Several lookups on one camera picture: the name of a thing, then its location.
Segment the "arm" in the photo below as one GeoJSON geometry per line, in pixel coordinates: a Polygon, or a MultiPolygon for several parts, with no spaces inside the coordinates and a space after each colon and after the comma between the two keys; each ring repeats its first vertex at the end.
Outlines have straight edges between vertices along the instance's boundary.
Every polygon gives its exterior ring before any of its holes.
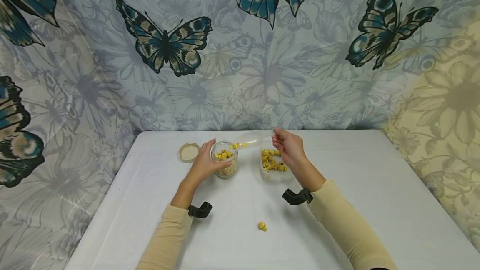
{"type": "Polygon", "coordinates": [[[397,270],[392,258],[366,220],[342,196],[340,189],[309,162],[303,140],[276,128],[273,145],[302,187],[312,193],[309,208],[335,239],[355,270],[397,270]]]}
{"type": "Polygon", "coordinates": [[[203,144],[198,151],[192,168],[180,182],[171,203],[165,208],[162,219],[140,258],[137,270],[171,270],[175,267],[183,241],[192,225],[188,208],[192,204],[197,187],[215,171],[231,164],[215,163],[211,160],[210,150],[213,144],[215,139],[203,144]]]}

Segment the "floral backdrop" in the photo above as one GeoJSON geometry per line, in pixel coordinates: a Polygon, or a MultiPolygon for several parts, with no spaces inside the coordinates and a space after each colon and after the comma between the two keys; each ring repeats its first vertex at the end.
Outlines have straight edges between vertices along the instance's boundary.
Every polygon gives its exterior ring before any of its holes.
{"type": "Polygon", "coordinates": [[[480,250],[480,0],[0,7],[0,270],[63,269],[144,130],[382,129],[480,250]]]}

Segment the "jar lid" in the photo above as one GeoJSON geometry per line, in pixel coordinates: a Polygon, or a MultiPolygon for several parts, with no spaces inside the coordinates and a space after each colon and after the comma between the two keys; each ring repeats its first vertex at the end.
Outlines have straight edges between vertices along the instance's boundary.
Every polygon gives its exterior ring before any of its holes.
{"type": "Polygon", "coordinates": [[[179,149],[179,158],[184,163],[191,163],[197,157],[200,147],[197,143],[186,143],[183,144],[179,149]]]}

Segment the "forearm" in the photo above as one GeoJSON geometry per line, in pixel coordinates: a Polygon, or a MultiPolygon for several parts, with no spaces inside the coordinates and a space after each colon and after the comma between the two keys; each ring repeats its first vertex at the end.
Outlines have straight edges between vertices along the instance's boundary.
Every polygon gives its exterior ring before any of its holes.
{"type": "Polygon", "coordinates": [[[193,178],[190,178],[189,175],[180,182],[177,193],[175,193],[170,205],[173,207],[178,207],[184,210],[188,210],[190,204],[192,204],[193,195],[197,190],[200,182],[197,182],[193,178]]]}
{"type": "Polygon", "coordinates": [[[312,196],[310,210],[332,235],[355,270],[398,269],[373,229],[332,181],[325,182],[312,196]]]}
{"type": "Polygon", "coordinates": [[[198,184],[187,178],[180,183],[177,193],[162,214],[162,219],[143,252],[137,270],[174,269],[183,241],[192,225],[188,208],[197,186],[198,184]]]}
{"type": "Polygon", "coordinates": [[[292,167],[292,172],[303,188],[315,192],[322,187],[326,179],[305,157],[292,167]]]}

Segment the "white tablecloth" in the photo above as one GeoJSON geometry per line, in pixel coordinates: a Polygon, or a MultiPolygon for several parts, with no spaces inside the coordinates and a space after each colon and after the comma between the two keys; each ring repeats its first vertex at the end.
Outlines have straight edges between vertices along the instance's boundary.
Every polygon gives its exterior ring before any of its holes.
{"type": "MultiPolygon", "coordinates": [[[[133,270],[191,164],[177,157],[187,142],[232,140],[245,132],[143,132],[67,265],[67,270],[133,270]]],[[[401,270],[480,269],[480,254],[388,139],[375,130],[299,131],[307,156],[367,219],[401,270]]],[[[239,172],[202,183],[193,205],[213,205],[194,219],[179,269],[351,269],[306,204],[282,194],[297,182],[263,181],[258,149],[239,151],[239,172]],[[267,232],[256,227],[266,223],[267,232]]]]}

